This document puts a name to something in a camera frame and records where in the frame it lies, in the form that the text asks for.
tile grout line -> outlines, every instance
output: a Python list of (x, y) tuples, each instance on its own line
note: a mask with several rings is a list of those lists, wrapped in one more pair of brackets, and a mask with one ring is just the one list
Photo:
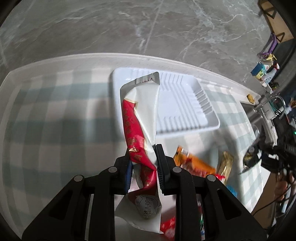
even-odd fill
[(148, 42), (149, 42), (150, 37), (151, 37), (151, 35), (152, 35), (152, 31), (153, 31), (153, 29), (154, 29), (154, 25), (155, 25), (155, 23), (156, 23), (156, 20), (157, 20), (157, 17), (158, 17), (158, 14), (159, 14), (159, 12), (160, 12), (160, 8), (161, 8), (163, 2), (164, 2), (164, 0), (162, 0), (161, 3), (160, 3), (159, 6), (158, 6), (158, 10), (157, 10), (157, 12), (156, 12), (155, 19), (154, 19), (154, 21), (153, 21), (153, 23), (152, 23), (152, 26), (151, 26), (150, 32), (149, 32), (148, 37), (147, 37), (147, 41), (146, 41), (146, 44), (145, 44), (145, 47), (144, 47), (143, 54), (146, 52), (146, 49), (147, 49), (147, 46), (148, 46)]
[(1, 56), (2, 59), (3, 59), (4, 66), (5, 66), (6, 68), (8, 68), (8, 64), (7, 64), (7, 61), (6, 61), (6, 57), (5, 57), (5, 55), (4, 55), (4, 51), (3, 51), (3, 48), (2, 48), (1, 40), (0, 40), (0, 56)]

red and white snack package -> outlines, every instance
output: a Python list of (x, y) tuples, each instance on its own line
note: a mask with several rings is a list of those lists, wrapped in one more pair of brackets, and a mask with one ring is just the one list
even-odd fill
[(115, 215), (133, 227), (160, 232), (156, 136), (159, 73), (137, 78), (120, 89), (123, 129), (133, 172), (139, 187), (123, 197)]

purple object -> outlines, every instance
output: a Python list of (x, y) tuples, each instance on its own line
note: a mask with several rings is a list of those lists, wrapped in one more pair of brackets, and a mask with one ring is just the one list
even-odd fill
[[(270, 45), (268, 51), (267, 52), (263, 52), (270, 43), (271, 43), (271, 45)], [(267, 57), (269, 54), (272, 53), (272, 51), (274, 50), (274, 48), (276, 47), (276, 45), (277, 45), (276, 35), (274, 33), (271, 33), (270, 38), (269, 38), (267, 44), (265, 45), (265, 47), (263, 48), (263, 50), (258, 55), (262, 56), (263, 58), (264, 57)]]

silver screw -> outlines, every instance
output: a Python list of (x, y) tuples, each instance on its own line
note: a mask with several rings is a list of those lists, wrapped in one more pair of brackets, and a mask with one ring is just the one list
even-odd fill
[(211, 182), (215, 181), (216, 180), (216, 177), (214, 175), (208, 175), (207, 176), (207, 179)]
[(181, 171), (182, 171), (182, 169), (180, 167), (174, 167), (173, 168), (173, 172), (179, 173)]
[(108, 171), (114, 173), (117, 171), (117, 167), (109, 167)]
[(76, 182), (80, 182), (82, 179), (83, 179), (83, 176), (81, 176), (81, 175), (77, 175), (74, 177), (74, 181), (76, 181)]

sink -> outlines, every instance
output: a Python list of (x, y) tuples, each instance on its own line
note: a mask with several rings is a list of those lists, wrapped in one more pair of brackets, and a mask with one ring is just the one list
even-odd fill
[(271, 132), (271, 127), (273, 125), (272, 125), (271, 120), (268, 120), (266, 118), (265, 113), (263, 111), (261, 111), (261, 112), (256, 111), (254, 109), (254, 106), (251, 104), (241, 103), (241, 105), (242, 105), (251, 125), (252, 125), (253, 130), (257, 128), (260, 131), (261, 127), (263, 127), (264, 131), (265, 131), (265, 135), (266, 135), (265, 142), (266, 143), (274, 143), (275, 140), (274, 140), (273, 134)]

